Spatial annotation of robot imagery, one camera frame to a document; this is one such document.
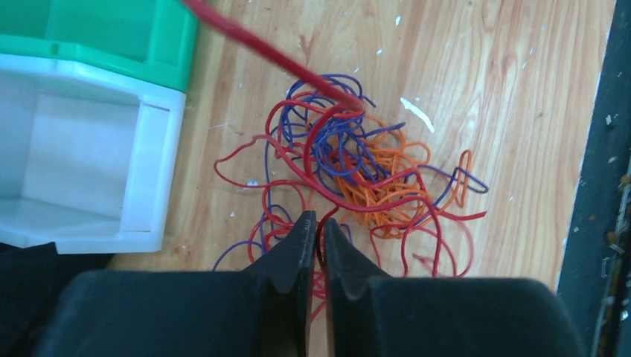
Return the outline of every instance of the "tangled wire pile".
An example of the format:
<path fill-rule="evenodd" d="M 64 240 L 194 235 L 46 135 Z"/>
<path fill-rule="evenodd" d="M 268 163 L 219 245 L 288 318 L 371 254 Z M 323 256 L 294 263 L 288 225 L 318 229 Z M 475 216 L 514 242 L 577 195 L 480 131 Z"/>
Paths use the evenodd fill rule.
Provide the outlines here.
<path fill-rule="evenodd" d="M 344 93 L 352 94 L 375 107 L 371 99 L 364 95 L 357 79 L 344 74 L 325 74 L 321 77 Z M 316 240 L 316 254 L 321 266 L 324 266 L 325 254 L 321 235 L 323 224 L 340 208 L 344 208 L 347 213 L 340 223 L 347 231 L 348 238 L 352 242 L 346 223 L 352 218 L 367 228 L 379 266 L 381 259 L 375 238 L 401 239 L 403 276 L 407 276 L 406 240 L 411 232 L 422 231 L 436 239 L 435 250 L 430 257 L 413 254 L 413 258 L 427 267 L 433 277 L 443 276 L 438 268 L 444 250 L 451 265 L 449 276 L 464 276 L 473 261 L 473 238 L 464 221 L 481 218 L 485 212 L 458 216 L 447 212 L 447 209 L 453 204 L 463 207 L 468 191 L 488 192 L 487 185 L 470 174 L 471 151 L 462 153 L 459 165 L 450 175 L 429 164 L 431 153 L 427 145 L 406 140 L 401 130 L 405 123 L 389 126 L 366 112 L 349 111 L 329 97 L 317 91 L 303 90 L 303 87 L 304 83 L 296 82 L 287 92 L 285 100 L 272 108 L 264 134 L 255 135 L 252 141 L 214 163 L 217 175 L 227 182 L 238 187 L 263 190 L 263 214 L 252 228 L 250 237 L 224 252 L 214 269 L 227 253 L 240 245 L 248 246 L 250 262 L 254 262 L 253 247 L 265 254 L 289 232 L 293 225 L 292 214 L 283 205 L 272 202 L 272 188 L 285 186 L 291 187 L 298 195 L 301 212 L 310 209 L 314 193 L 334 204 L 334 208 L 319 221 L 316 231 L 316 237 L 319 238 Z M 272 127 L 277 116 L 278 121 Z M 241 184 L 219 171 L 222 162 L 230 160 L 259 140 L 266 141 L 263 158 L 265 184 Z M 282 160 L 297 175 L 296 179 L 270 179 L 271 147 L 274 158 Z M 413 147 L 422 149 L 422 159 L 406 154 L 406 150 Z M 435 195 L 428 192 L 423 182 L 424 173 L 440 176 L 446 182 L 444 190 L 436 199 L 432 199 Z M 458 270 L 452 249 L 443 240 L 439 217 L 457 222 L 467 237 L 469 259 L 461 271 Z M 258 241 L 255 240 L 257 233 L 260 236 Z M 324 308 L 323 279 L 321 271 L 314 273 L 313 295 L 322 302 L 314 310 L 312 319 Z"/>

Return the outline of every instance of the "white box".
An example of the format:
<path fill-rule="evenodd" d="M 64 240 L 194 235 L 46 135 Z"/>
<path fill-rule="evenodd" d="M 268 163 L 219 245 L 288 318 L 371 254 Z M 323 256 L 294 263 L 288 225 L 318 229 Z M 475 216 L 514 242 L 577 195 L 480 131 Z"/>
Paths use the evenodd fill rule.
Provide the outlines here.
<path fill-rule="evenodd" d="M 0 242 L 159 250 L 184 105 L 90 65 L 0 54 Z"/>

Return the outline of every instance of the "plastic container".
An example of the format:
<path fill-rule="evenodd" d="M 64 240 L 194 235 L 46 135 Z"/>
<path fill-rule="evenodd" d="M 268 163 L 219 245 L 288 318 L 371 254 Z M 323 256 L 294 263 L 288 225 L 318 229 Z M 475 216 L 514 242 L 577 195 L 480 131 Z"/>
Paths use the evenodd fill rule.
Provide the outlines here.
<path fill-rule="evenodd" d="M 0 54 L 0 242 L 159 250 L 184 105 L 101 68 Z"/>
<path fill-rule="evenodd" d="M 186 91 L 196 24 L 178 0 L 0 0 L 0 54 L 73 60 Z"/>

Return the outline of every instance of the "green plastic container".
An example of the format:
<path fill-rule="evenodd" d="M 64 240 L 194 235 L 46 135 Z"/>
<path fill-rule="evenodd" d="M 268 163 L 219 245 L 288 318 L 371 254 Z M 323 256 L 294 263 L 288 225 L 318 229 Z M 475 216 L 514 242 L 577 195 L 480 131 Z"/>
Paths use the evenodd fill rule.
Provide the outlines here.
<path fill-rule="evenodd" d="M 179 0 L 0 0 L 0 54 L 73 60 L 186 91 L 196 26 Z"/>

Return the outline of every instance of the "wood grain surface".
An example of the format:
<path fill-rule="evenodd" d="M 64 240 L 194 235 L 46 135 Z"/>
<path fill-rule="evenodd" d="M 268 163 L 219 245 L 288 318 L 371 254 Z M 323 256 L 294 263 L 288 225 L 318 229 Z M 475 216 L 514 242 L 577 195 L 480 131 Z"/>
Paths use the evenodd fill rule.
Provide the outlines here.
<path fill-rule="evenodd" d="M 439 167 L 451 171 L 470 148 L 473 173 L 490 193 L 471 195 L 464 210 L 454 210 L 488 210 L 486 218 L 468 224 L 475 237 L 469 276 L 532 277 L 555 287 L 614 0 L 214 4 L 312 70 L 358 77 L 378 105 L 371 114 L 405 121 L 407 136 L 425 141 Z M 112 267 L 207 270 L 248 236 L 261 215 L 260 191 L 221 181 L 212 164 L 263 131 L 269 110 L 293 81 L 222 36 L 199 31 L 163 249 L 118 255 Z M 401 97 L 431 118 L 435 133 L 403 108 Z M 263 181 L 262 147 L 223 171 L 241 182 Z M 276 179 L 290 175 L 281 164 L 272 165 Z M 275 201 L 297 207 L 289 191 L 275 193 Z M 319 216 L 329 208 L 319 205 Z M 446 223 L 445 234 L 464 262 L 462 232 Z M 365 231 L 356 228 L 353 237 L 374 257 Z M 407 249 L 426 252 L 431 243 L 418 236 Z M 379 248 L 386 270 L 401 274 L 399 243 Z M 246 250 L 237 249 L 220 268 L 247 263 Z M 411 275 L 428 274 L 410 263 Z M 324 314 L 314 324 L 312 356 L 323 356 Z"/>

